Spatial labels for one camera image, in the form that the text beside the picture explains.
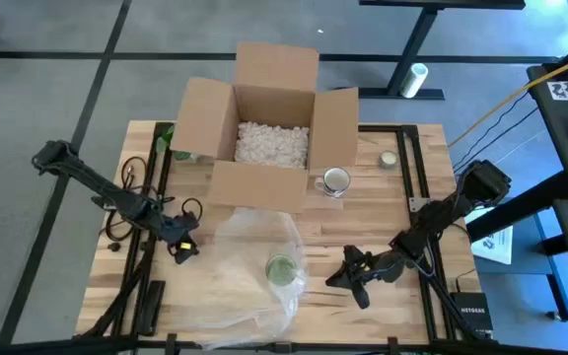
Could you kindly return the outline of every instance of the wooden table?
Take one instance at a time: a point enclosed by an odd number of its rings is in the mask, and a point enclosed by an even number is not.
[[[130,122],[115,176],[117,183],[119,167],[126,159],[132,156],[148,158],[155,123]],[[455,190],[442,125],[420,124],[418,130],[431,196],[442,199]],[[359,133],[356,166],[347,168],[352,175],[351,186],[340,200],[322,196],[312,188],[309,178],[305,211],[293,218],[305,243],[310,280],[292,326],[281,336],[282,341],[383,344],[387,342],[388,336],[395,336],[401,344],[428,343],[416,271],[405,269],[402,276],[391,284],[370,282],[367,291],[371,306],[367,310],[357,307],[349,290],[324,285],[325,279],[341,264],[343,246],[353,244],[361,250],[374,253],[387,250],[391,238],[409,227],[400,167],[388,171],[381,171],[377,167],[379,155],[385,150],[397,152],[394,133]],[[409,144],[407,153],[413,185],[417,186],[417,173]],[[153,184],[159,178],[160,166],[161,162],[156,165]],[[210,206],[206,203],[211,171],[212,161],[208,159],[198,163],[173,161],[166,191],[166,196],[177,198],[166,205],[165,213],[168,215],[178,213],[180,204],[188,197],[197,197],[205,202],[201,226],[193,233],[193,237],[202,246],[212,241],[218,225],[233,213],[233,208]],[[312,176],[319,174],[320,172],[311,172]],[[143,173],[137,179],[139,180],[134,185],[141,183]],[[102,235],[78,318],[77,332],[93,325],[119,290],[127,242],[122,243],[123,248],[118,252],[108,250],[108,244],[109,240]],[[474,267],[468,237],[462,230],[452,226],[445,231],[440,248],[447,284],[453,290],[455,278]],[[185,302],[181,290],[195,281],[190,280],[190,275],[182,272],[181,268],[182,265],[176,265],[168,255],[166,245],[157,243],[151,280],[165,280],[167,284],[157,334],[153,338],[165,340],[168,333],[175,332],[177,338],[183,341],[208,340],[212,335],[207,332],[178,330],[174,326],[175,320],[188,312],[188,308],[181,303]],[[461,278],[461,288],[463,291],[480,290],[476,272]],[[441,308],[435,294],[432,295],[438,335],[444,337]],[[132,302],[125,319],[125,325],[129,325]],[[129,329],[130,326],[125,326],[124,332]]]

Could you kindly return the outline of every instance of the white cylinder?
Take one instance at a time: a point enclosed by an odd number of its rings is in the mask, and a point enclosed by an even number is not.
[[[429,69],[422,63],[415,63],[411,65],[406,74],[406,78],[400,86],[400,94],[404,97],[411,99],[417,94],[418,90],[424,83],[424,79],[429,75]]]

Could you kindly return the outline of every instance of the floor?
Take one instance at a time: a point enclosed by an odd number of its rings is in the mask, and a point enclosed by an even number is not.
[[[128,13],[115,52],[231,52],[238,41],[260,40],[324,53],[399,54],[418,16],[417,9],[359,7],[353,0],[124,3],[130,6],[124,8]],[[523,11],[443,11],[421,54],[567,53],[567,1],[527,3]],[[0,0],[0,50],[103,52],[120,6],[122,0]],[[100,60],[0,59],[0,325],[55,183],[53,177],[38,177],[30,165],[42,144],[70,139],[79,118],[89,118],[80,155],[111,176],[129,120],[174,119],[190,76],[232,80],[234,73],[234,63],[226,61],[113,60],[105,76],[102,67]],[[382,86],[393,67],[322,63],[319,88]],[[527,82],[527,65],[430,64],[429,69],[426,86],[444,88],[445,102],[363,101],[361,121],[442,123],[451,140]],[[95,101],[89,92],[101,79]],[[525,98],[489,137],[534,105]],[[455,163],[485,129],[453,147]],[[479,158],[495,162],[513,179],[513,195],[561,169],[538,113]],[[69,184],[16,342],[71,336],[102,220],[89,197],[79,184]],[[556,235],[553,213],[541,218],[547,234]],[[557,263],[568,293],[568,256]],[[568,350],[568,323],[542,316],[555,309],[546,281],[481,275],[481,282],[501,342]]]

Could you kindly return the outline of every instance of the table leg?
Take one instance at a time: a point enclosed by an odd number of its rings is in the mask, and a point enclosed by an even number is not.
[[[398,61],[390,82],[386,88],[359,88],[361,99],[405,99],[400,93],[400,85],[404,81],[411,64],[418,55],[418,51],[429,34],[435,18],[438,16],[437,8],[422,8],[420,17],[415,23],[409,41],[404,47],[400,61]],[[420,89],[413,100],[444,100],[444,93],[439,89]]]
[[[532,214],[549,208],[556,198],[568,198],[568,177],[560,172],[485,215],[468,223],[470,241],[475,242]]]
[[[552,256],[568,251],[568,246],[564,239],[564,235],[544,240],[540,242],[540,245],[542,246],[544,254],[547,256]]]

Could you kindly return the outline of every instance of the yellow cable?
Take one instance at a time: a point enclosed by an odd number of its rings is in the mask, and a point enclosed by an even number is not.
[[[466,134],[470,133],[474,128],[476,128],[476,126],[478,126],[479,124],[481,124],[481,122],[483,122],[484,120],[486,120],[489,116],[492,115],[492,113],[496,112],[497,109],[501,108],[501,106],[505,105],[506,103],[508,103],[511,99],[513,99],[516,95],[524,92],[525,90],[529,90],[530,88],[546,81],[549,80],[551,78],[553,78],[554,76],[562,73],[563,71],[568,69],[568,64],[559,68],[558,70],[554,70],[551,73],[547,73],[543,76],[541,76],[540,78],[530,82],[529,84],[523,86],[522,88],[520,88],[519,90],[515,91],[512,95],[510,95],[508,97],[508,99],[504,100],[503,102],[501,102],[501,104],[497,105],[495,108],[491,109],[488,113],[486,113],[483,117],[479,118],[469,129],[467,129],[464,133],[461,134],[461,136],[459,136],[458,138],[456,138],[456,140],[454,140],[453,142],[451,142],[451,144],[449,144],[449,148],[453,147],[453,145],[459,141],[461,141]]]

